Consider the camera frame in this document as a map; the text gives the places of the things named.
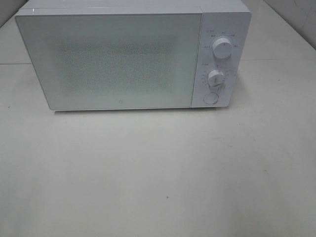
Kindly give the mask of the white microwave knob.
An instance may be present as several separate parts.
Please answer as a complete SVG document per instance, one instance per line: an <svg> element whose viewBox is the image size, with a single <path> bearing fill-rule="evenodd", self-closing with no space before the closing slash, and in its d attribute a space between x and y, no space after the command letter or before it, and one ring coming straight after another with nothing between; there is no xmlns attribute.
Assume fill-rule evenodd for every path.
<svg viewBox="0 0 316 237"><path fill-rule="evenodd" d="M212 43L212 51L216 58L225 59L232 53L233 44L227 36L221 36Z"/></svg>
<svg viewBox="0 0 316 237"><path fill-rule="evenodd" d="M226 77L221 70L212 70L207 76L209 86L216 87L226 81Z"/></svg>

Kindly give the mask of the white microwave door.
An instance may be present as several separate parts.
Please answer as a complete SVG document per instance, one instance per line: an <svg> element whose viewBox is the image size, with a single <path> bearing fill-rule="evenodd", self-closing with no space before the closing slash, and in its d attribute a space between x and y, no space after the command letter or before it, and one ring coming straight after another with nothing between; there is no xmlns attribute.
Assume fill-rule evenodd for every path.
<svg viewBox="0 0 316 237"><path fill-rule="evenodd" d="M187 108L200 14L18 16L54 111Z"/></svg>

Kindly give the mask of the white microwave oven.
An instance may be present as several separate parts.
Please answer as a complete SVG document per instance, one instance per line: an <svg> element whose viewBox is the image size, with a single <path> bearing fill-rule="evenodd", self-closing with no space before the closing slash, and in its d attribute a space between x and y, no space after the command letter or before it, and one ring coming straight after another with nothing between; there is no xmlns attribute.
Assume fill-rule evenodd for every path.
<svg viewBox="0 0 316 237"><path fill-rule="evenodd" d="M228 106L252 16L240 0L30 0L18 10L15 19L18 16L156 14L201 15L192 103L188 108ZM233 44L231 55L225 59L216 58L212 51L212 43L221 36L227 36ZM212 70L223 71L226 81L216 87L209 86L207 76ZM219 95L214 105L203 101L210 92Z"/></svg>

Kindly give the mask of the white round door button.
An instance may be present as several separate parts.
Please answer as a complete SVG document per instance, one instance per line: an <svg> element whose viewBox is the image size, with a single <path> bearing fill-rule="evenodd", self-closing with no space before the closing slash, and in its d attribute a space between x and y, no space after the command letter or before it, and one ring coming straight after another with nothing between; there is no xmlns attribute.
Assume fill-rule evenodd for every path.
<svg viewBox="0 0 316 237"><path fill-rule="evenodd" d="M205 104L214 105L218 102L219 95L215 92L210 92L203 97Z"/></svg>

